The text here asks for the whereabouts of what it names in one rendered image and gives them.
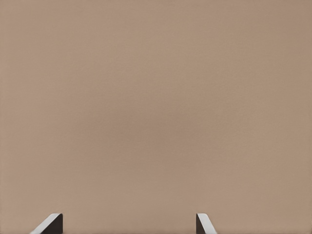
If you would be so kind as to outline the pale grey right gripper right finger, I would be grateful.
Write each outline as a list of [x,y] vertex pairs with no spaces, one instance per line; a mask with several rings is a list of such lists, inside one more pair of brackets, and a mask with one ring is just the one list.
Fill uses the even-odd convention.
[[216,230],[205,213],[196,214],[196,234],[216,234]]

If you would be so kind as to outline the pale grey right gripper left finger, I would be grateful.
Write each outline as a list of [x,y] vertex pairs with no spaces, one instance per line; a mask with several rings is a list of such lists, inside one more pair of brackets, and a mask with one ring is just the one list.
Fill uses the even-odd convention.
[[50,214],[29,234],[63,234],[63,214]]

